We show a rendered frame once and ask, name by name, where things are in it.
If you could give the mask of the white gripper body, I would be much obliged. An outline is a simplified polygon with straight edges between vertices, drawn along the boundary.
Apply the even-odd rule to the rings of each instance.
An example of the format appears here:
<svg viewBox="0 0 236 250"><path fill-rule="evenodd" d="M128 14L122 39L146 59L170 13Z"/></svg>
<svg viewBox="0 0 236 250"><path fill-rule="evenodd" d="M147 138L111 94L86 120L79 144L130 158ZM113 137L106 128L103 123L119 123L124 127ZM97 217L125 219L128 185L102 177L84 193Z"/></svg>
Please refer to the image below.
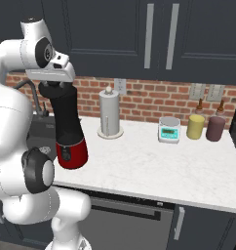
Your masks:
<svg viewBox="0 0 236 250"><path fill-rule="evenodd" d="M66 65L49 63L45 68L27 69L25 72L31 80L72 82L75 78L75 71L70 62Z"/></svg>

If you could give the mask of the black blender lid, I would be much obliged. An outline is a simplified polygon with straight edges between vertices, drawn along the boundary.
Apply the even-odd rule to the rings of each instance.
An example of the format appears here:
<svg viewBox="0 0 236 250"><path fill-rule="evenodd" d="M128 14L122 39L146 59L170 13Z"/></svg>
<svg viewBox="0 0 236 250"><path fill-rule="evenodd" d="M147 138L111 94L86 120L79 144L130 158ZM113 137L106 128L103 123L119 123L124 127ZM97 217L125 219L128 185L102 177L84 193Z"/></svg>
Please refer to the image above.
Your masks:
<svg viewBox="0 0 236 250"><path fill-rule="evenodd" d="M41 81L38 85L40 94L47 99L57 99L67 95L73 95L76 92L76 88L71 82L64 82L64 88L59 86L57 81L47 81L48 87L45 87Z"/></svg>

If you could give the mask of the black blender with red base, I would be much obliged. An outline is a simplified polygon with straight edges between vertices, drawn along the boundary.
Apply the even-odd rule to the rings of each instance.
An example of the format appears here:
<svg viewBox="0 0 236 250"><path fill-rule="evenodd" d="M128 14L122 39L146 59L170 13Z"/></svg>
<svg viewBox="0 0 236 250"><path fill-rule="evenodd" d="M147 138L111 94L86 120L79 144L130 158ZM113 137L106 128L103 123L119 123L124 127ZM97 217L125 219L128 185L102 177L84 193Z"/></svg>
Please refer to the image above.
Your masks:
<svg viewBox="0 0 236 250"><path fill-rule="evenodd" d="M56 150L59 165L78 169L88 161L88 149L77 111L77 92L52 99L56 121Z"/></svg>

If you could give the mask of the dark grey tap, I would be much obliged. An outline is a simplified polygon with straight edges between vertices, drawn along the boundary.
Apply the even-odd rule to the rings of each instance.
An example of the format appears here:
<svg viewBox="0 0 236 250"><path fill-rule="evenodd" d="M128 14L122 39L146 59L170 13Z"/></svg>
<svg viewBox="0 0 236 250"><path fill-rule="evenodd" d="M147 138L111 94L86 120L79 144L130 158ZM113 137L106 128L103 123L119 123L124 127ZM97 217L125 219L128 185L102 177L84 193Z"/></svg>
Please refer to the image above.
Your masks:
<svg viewBox="0 0 236 250"><path fill-rule="evenodd" d="M22 86L24 86L25 84L28 84L29 87L31 88L32 96L33 96L33 99L34 99L34 102L35 102L35 110L36 110L37 114L40 117L48 117L50 112L46 109L45 102L43 102L43 107L44 108L43 109L41 108L41 106L39 104L39 101L38 101L37 94L36 94L35 85L31 80L29 80L29 79L28 80L22 80L14 88L19 89Z"/></svg>

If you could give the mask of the dark grey sink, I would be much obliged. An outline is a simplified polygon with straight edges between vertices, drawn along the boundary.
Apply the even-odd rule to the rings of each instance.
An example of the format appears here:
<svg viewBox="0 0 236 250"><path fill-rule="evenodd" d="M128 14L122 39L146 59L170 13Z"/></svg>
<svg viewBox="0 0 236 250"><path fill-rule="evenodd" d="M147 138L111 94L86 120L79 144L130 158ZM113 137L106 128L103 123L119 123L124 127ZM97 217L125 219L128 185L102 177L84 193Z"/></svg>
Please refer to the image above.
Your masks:
<svg viewBox="0 0 236 250"><path fill-rule="evenodd" d="M34 114L26 142L28 148L36 146L54 160L57 157L55 118Z"/></svg>

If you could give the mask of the grey paper towel holder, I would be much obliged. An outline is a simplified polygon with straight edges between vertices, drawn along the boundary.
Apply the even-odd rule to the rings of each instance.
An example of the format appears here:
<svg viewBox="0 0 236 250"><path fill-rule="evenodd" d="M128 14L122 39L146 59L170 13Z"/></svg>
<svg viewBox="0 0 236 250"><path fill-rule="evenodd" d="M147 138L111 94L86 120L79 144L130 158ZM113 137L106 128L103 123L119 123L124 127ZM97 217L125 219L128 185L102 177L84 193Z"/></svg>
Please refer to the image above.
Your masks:
<svg viewBox="0 0 236 250"><path fill-rule="evenodd" d="M98 135L108 140L121 137L124 130L120 126L119 92L108 86L99 92L98 97L100 107Z"/></svg>

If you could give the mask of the dark upper cupboard door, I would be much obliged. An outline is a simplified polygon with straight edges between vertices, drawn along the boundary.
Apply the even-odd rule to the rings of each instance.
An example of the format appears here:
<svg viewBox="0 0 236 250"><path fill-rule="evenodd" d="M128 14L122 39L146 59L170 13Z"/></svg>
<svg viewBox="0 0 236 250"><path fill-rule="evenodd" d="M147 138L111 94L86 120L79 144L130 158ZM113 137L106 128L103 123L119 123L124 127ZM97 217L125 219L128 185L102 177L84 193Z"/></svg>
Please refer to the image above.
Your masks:
<svg viewBox="0 0 236 250"><path fill-rule="evenodd" d="M151 64L144 68L147 4L154 4ZM42 0L54 48L78 76L157 78L161 0Z"/></svg>
<svg viewBox="0 0 236 250"><path fill-rule="evenodd" d="M179 3L172 70L166 69L172 6ZM236 0L164 0L158 78L236 85Z"/></svg>
<svg viewBox="0 0 236 250"><path fill-rule="evenodd" d="M42 18L41 0L0 0L0 43L23 37L20 22L28 18Z"/></svg>

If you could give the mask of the dark cupboard door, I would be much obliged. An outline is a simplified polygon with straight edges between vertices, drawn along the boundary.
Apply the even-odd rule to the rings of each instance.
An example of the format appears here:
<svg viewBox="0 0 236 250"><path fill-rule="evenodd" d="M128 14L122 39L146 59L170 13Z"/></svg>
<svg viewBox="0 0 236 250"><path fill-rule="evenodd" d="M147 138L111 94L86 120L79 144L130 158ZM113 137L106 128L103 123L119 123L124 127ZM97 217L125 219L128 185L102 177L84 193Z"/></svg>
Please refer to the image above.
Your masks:
<svg viewBox="0 0 236 250"><path fill-rule="evenodd" d="M174 240L179 207L185 215L179 240ZM177 205L167 250L236 250L236 213Z"/></svg>
<svg viewBox="0 0 236 250"><path fill-rule="evenodd" d="M172 70L166 69L172 6L179 3ZM236 85L236 0L164 0L158 78Z"/></svg>
<svg viewBox="0 0 236 250"><path fill-rule="evenodd" d="M0 241L44 250L52 240L50 221L34 225L15 225L7 220L0 223Z"/></svg>
<svg viewBox="0 0 236 250"><path fill-rule="evenodd" d="M151 64L144 68L147 4L154 4ZM161 0L42 0L54 48L78 76L157 78Z"/></svg>
<svg viewBox="0 0 236 250"><path fill-rule="evenodd" d="M28 18L42 18L41 0L0 0L0 43L23 37L20 22Z"/></svg>

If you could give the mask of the white digital kitchen scale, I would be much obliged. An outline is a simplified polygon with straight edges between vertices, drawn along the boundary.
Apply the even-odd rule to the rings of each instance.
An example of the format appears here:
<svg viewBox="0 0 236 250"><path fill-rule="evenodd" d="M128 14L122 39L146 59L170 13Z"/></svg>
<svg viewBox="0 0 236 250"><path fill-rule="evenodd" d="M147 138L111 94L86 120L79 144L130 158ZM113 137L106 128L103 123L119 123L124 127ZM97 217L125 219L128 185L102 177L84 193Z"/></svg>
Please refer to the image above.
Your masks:
<svg viewBox="0 0 236 250"><path fill-rule="evenodd" d="M159 118L158 141L160 143L177 144L180 138L180 120L172 116Z"/></svg>

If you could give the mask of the brown bottle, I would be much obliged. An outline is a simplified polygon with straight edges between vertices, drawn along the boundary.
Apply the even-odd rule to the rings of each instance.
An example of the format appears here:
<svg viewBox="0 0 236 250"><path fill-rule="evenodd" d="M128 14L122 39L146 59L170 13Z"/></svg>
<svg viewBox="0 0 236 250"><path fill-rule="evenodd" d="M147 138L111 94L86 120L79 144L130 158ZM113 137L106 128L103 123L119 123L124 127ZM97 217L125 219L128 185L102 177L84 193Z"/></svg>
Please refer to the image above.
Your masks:
<svg viewBox="0 0 236 250"><path fill-rule="evenodd" d="M196 106L196 109L195 109L195 113L200 114L200 115L202 115L204 113L203 100L202 99L199 100L199 103L198 103L198 105Z"/></svg>
<svg viewBox="0 0 236 250"><path fill-rule="evenodd" d="M223 114L224 114L224 107L223 106L224 106L224 100L221 100L219 107L216 110L217 116L223 116Z"/></svg>

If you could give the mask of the yellow canister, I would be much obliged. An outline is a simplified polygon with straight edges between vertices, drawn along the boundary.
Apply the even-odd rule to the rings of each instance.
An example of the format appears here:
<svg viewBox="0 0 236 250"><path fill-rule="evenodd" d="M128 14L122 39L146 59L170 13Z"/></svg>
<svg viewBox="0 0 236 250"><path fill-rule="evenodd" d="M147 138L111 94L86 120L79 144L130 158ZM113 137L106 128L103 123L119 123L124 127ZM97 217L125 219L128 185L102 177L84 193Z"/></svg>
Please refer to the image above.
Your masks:
<svg viewBox="0 0 236 250"><path fill-rule="evenodd" d="M189 116L186 136L191 140L198 140L203 131L205 117L200 114L192 114Z"/></svg>

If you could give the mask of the dark lower cupboard door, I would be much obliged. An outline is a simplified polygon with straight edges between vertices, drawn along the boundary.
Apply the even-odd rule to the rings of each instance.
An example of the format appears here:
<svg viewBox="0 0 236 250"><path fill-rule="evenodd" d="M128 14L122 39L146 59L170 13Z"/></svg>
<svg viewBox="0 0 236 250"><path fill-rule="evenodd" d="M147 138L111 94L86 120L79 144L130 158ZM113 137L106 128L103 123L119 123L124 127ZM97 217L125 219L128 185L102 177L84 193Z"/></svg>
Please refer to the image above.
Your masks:
<svg viewBox="0 0 236 250"><path fill-rule="evenodd" d="M185 215L179 240L174 240L179 207ZM236 213L177 205L167 250L236 250Z"/></svg>
<svg viewBox="0 0 236 250"><path fill-rule="evenodd" d="M0 241L44 250L52 240L50 221L34 225L15 225L7 220L0 223Z"/></svg>

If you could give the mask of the grey dishwasher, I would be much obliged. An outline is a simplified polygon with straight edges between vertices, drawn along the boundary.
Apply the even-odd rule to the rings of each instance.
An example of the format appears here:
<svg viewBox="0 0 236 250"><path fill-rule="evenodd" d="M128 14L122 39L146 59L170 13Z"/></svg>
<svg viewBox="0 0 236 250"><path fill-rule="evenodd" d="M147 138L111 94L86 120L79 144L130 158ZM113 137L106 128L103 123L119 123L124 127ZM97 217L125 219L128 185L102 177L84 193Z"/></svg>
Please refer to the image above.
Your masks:
<svg viewBox="0 0 236 250"><path fill-rule="evenodd" d="M79 223L93 250L167 250L175 206L173 204L130 196L88 191L92 206L126 204L151 207L161 212L161 220L149 220L91 209Z"/></svg>

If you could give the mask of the purple canister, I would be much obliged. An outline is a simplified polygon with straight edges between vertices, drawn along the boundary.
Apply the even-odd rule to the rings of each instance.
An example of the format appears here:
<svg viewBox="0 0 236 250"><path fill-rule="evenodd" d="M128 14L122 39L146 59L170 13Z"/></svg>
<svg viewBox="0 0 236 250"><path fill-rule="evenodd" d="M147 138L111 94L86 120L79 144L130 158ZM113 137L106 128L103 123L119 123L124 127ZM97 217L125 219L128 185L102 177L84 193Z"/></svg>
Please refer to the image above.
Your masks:
<svg viewBox="0 0 236 250"><path fill-rule="evenodd" d="M219 116L212 116L209 120L206 138L211 142L218 142L221 138L225 120Z"/></svg>

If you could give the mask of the grey wall socket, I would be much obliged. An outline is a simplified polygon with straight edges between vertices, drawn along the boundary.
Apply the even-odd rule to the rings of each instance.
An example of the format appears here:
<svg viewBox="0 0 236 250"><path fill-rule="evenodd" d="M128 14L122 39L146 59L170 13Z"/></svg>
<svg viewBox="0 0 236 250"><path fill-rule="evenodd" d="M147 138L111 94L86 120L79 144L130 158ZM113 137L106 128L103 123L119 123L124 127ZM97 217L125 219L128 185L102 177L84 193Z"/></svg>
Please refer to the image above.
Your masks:
<svg viewBox="0 0 236 250"><path fill-rule="evenodd" d="M192 83L189 92L190 100L200 100L204 98L206 85L202 83Z"/></svg>
<svg viewBox="0 0 236 250"><path fill-rule="evenodd" d="M207 96L208 102L220 102L223 96L223 85L211 84Z"/></svg>
<svg viewBox="0 0 236 250"><path fill-rule="evenodd" d="M118 91L121 95L125 95L127 93L126 88L127 81L122 78L114 79L114 89Z"/></svg>

